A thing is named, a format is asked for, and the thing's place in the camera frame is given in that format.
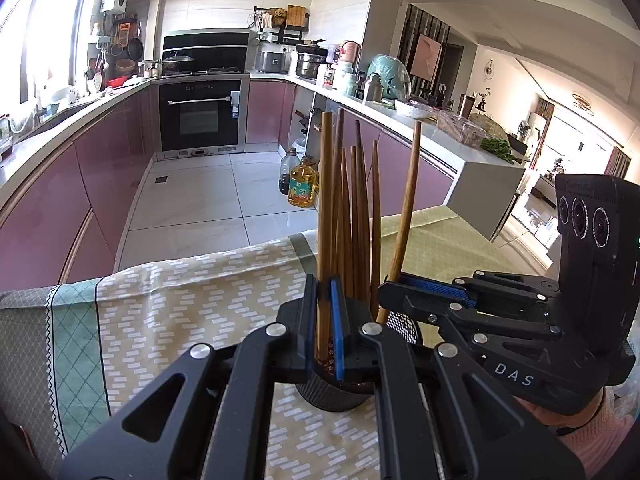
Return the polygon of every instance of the ceiling lamp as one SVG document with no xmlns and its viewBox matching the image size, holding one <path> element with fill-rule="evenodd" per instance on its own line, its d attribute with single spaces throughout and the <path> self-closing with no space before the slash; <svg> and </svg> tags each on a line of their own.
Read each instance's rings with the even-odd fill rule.
<svg viewBox="0 0 640 480">
<path fill-rule="evenodd" d="M 574 98 L 574 106 L 576 108 L 580 108 L 580 110 L 587 112 L 589 115 L 594 115 L 593 110 L 591 110 L 591 103 L 585 96 L 577 92 L 572 93 L 571 96 Z"/>
</svg>

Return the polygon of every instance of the white countertop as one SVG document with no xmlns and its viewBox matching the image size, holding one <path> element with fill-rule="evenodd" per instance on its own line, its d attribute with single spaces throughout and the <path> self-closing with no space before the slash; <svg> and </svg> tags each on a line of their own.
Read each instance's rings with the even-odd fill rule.
<svg viewBox="0 0 640 480">
<path fill-rule="evenodd" d="M 99 98 L 52 129 L 16 144 L 11 156 L 0 162 L 0 208 L 58 146 L 103 112 L 148 86 L 149 81 L 143 81 L 116 89 L 113 95 Z"/>
<path fill-rule="evenodd" d="M 395 110 L 385 108 L 373 102 L 363 103 L 359 99 L 341 94 L 329 86 L 317 85 L 315 81 L 302 79 L 287 73 L 274 74 L 250 71 L 250 75 L 251 78 L 279 79 L 295 83 L 354 110 L 372 121 L 379 123 L 386 129 L 408 139 L 409 142 L 414 138 L 414 120 L 399 115 Z M 436 156 L 436 158 L 455 168 L 456 171 L 461 171 L 466 162 L 506 166 L 512 167 L 515 170 L 522 170 L 522 167 L 517 163 L 509 164 L 507 161 L 485 150 L 476 150 L 475 148 L 470 148 L 457 142 L 445 132 L 437 129 L 434 123 L 422 123 L 420 146 Z"/>
</svg>

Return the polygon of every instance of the painting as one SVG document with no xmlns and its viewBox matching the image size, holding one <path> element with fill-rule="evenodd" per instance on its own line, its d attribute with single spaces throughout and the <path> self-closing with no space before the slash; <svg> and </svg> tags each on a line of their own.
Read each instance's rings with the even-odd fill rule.
<svg viewBox="0 0 640 480">
<path fill-rule="evenodd" d="M 418 39 L 418 46 L 415 49 L 414 63 L 411 65 L 411 74 L 421 77 L 426 81 L 433 81 L 441 48 L 441 44 L 437 41 L 421 34 Z"/>
</svg>

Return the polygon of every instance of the leafy green vegetable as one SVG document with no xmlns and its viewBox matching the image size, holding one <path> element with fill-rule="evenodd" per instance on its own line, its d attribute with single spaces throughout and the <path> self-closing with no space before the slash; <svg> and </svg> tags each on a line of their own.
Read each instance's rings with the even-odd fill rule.
<svg viewBox="0 0 640 480">
<path fill-rule="evenodd" d="M 483 139 L 480 143 L 480 147 L 493 153 L 496 157 L 506 160 L 508 163 L 513 164 L 513 157 L 511 156 L 511 146 L 509 142 L 504 139 Z"/>
</svg>

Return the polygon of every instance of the zigzag trim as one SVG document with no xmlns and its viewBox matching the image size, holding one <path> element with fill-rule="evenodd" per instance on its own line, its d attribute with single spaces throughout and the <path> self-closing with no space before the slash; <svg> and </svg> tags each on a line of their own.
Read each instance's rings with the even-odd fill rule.
<svg viewBox="0 0 640 480">
<path fill-rule="evenodd" d="M 56 371 L 54 366 L 54 343 L 53 343 L 53 297 L 56 295 L 59 285 L 54 286 L 47 295 L 47 388 L 49 390 L 49 405 L 51 408 L 51 418 L 53 420 L 53 431 L 58 441 L 60 454 L 64 458 L 68 453 L 66 447 L 65 434 L 62 429 L 62 420 L 58 411 L 58 396 L 56 395 Z"/>
</svg>

